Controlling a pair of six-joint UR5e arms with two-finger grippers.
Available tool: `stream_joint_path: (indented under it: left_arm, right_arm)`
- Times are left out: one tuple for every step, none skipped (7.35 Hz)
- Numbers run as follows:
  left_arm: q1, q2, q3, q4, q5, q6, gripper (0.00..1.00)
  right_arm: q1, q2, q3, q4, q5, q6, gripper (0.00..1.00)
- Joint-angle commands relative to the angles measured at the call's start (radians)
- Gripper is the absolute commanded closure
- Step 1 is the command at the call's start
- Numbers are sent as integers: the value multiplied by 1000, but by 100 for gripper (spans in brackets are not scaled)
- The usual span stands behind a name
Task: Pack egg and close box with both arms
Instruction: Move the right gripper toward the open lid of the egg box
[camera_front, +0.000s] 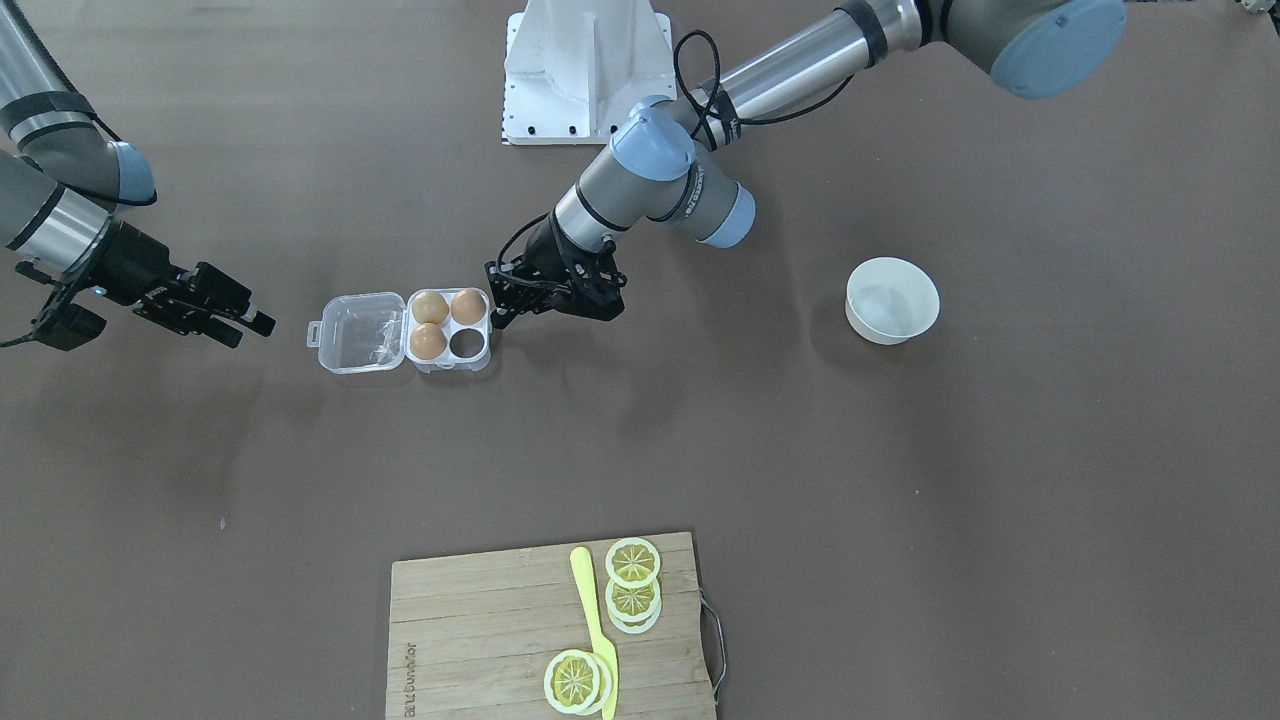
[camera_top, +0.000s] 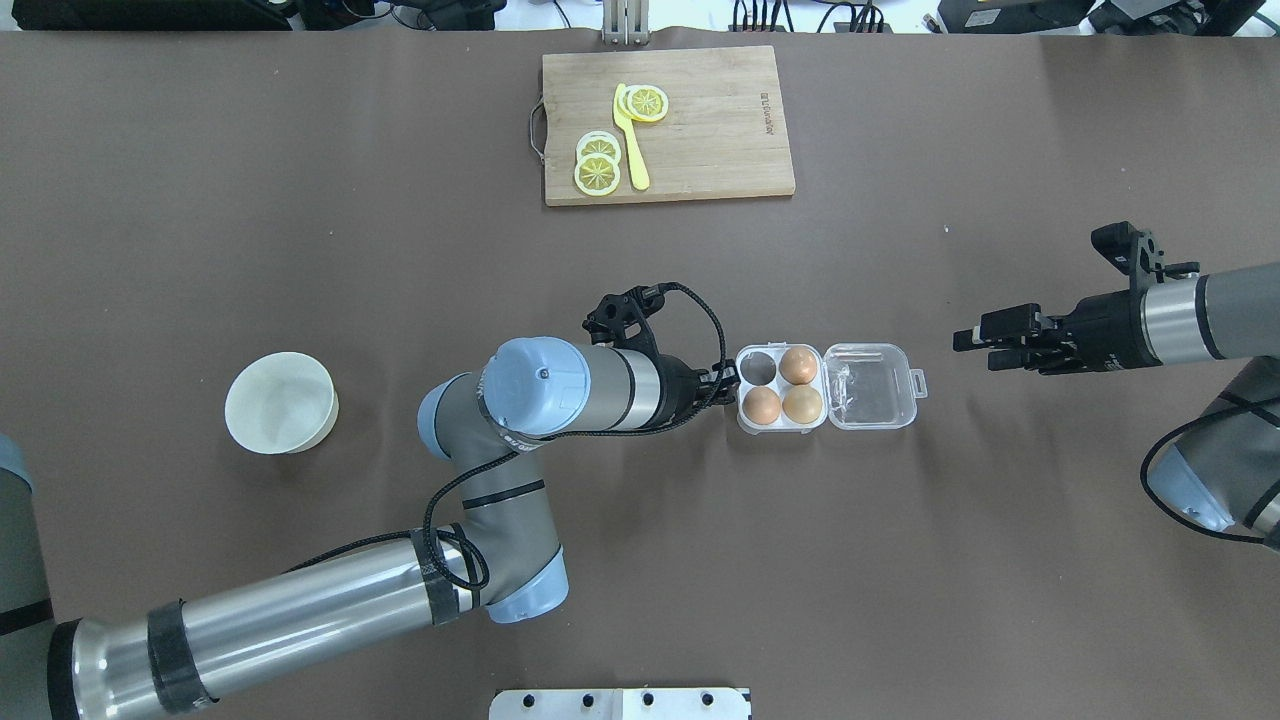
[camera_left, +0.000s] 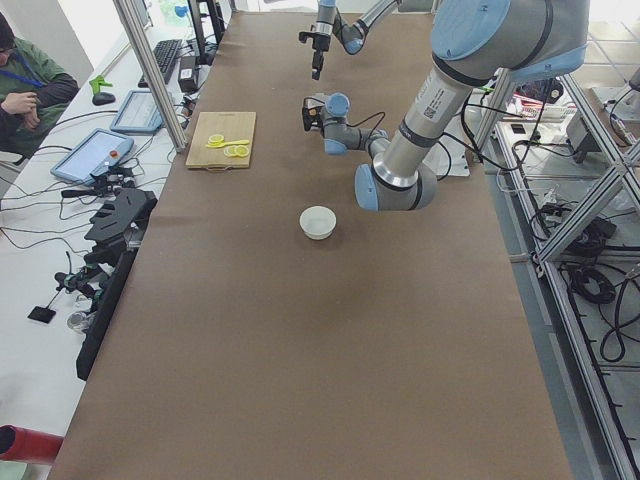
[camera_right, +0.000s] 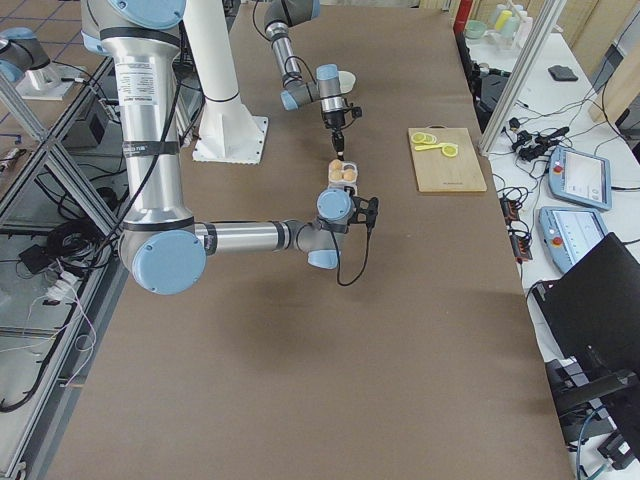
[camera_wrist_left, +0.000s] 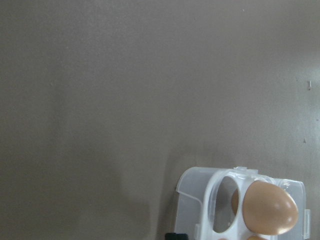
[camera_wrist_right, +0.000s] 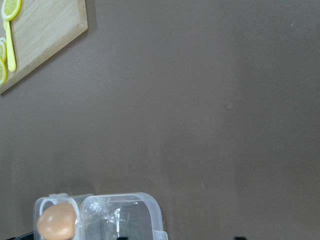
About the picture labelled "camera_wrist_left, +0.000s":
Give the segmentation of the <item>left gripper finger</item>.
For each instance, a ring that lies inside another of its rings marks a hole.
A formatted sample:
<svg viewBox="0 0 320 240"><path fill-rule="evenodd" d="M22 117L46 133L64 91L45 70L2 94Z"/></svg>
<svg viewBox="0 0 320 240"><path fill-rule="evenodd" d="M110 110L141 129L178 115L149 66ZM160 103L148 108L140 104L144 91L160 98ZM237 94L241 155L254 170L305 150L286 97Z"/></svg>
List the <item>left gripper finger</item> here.
<svg viewBox="0 0 320 240"><path fill-rule="evenodd" d="M186 233L168 232L165 234L165 240L188 240Z"/></svg>

